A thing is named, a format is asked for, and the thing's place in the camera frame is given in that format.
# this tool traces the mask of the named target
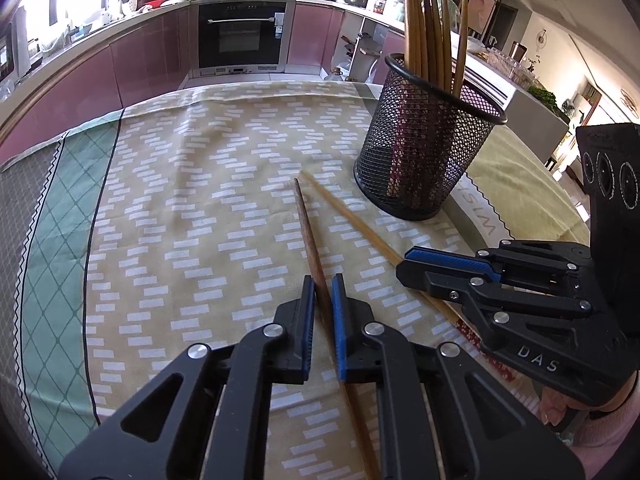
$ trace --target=microwave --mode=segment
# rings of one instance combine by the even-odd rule
[[[13,90],[30,69],[27,13],[18,7],[0,36],[0,86]]]

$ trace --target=oven window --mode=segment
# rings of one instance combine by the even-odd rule
[[[220,23],[220,52],[260,50],[260,22]]]
[[[0,82],[14,71],[14,50],[12,48],[12,26],[9,24],[4,36],[0,37]]]

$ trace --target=mesh pen holder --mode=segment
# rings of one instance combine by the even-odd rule
[[[462,98],[432,86],[390,54],[389,74],[353,167],[371,202],[396,218],[433,217],[496,124],[500,105],[465,81]]]

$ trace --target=tablecloth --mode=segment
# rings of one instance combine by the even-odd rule
[[[472,254],[510,234],[588,241],[568,197],[504,127],[435,218],[404,222],[377,209],[352,168],[379,90],[335,82],[183,90],[4,165],[0,404],[52,475],[187,346],[236,343],[300,296],[309,271],[290,188],[300,169],[399,253],[419,244]],[[303,193],[327,278],[343,273],[347,294],[410,340],[455,340],[486,364],[345,218],[304,183]],[[303,386],[273,388],[266,478],[363,478],[321,331],[311,370]],[[535,410],[527,378],[503,384]],[[374,385],[358,390],[378,447]]]

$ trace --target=zigzag line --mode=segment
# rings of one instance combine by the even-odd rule
[[[42,185],[42,190],[40,191],[40,196],[38,197],[38,201],[36,202],[36,207],[34,208],[33,215],[31,216],[31,222],[29,223],[29,227],[27,229],[27,233],[24,239],[22,253],[20,254],[20,264],[18,265],[18,275],[15,282],[15,293],[14,293],[14,359],[15,359],[15,373],[17,377],[16,387],[20,395],[20,403],[22,405],[22,410],[24,412],[24,419],[27,421],[27,425],[31,433],[31,439],[33,441],[33,445],[36,447],[36,452],[38,453],[38,456],[42,460],[44,467],[47,469],[47,473],[52,478],[55,478],[56,475],[55,475],[55,472],[53,471],[51,464],[49,463],[48,457],[46,456],[46,454],[44,453],[44,450],[42,449],[42,444],[40,443],[40,437],[38,436],[38,433],[33,421],[33,413],[31,413],[31,406],[29,404],[29,401],[25,392],[24,370],[22,369],[22,331],[20,329],[20,324],[22,320],[22,300],[23,300],[22,296],[24,293],[24,278],[27,271],[27,262],[28,262],[29,252],[31,250],[31,243],[33,242],[33,237],[36,231],[36,227],[38,225],[38,220],[40,219],[40,215],[42,213],[44,201],[47,197],[47,194],[49,193],[51,183],[53,182],[53,177],[56,174],[56,170],[60,162],[60,155],[62,154],[63,147],[64,147],[64,139],[60,140],[58,142],[58,145],[56,146],[56,151],[54,152],[53,158],[51,159],[49,170],[47,171],[44,184]]]

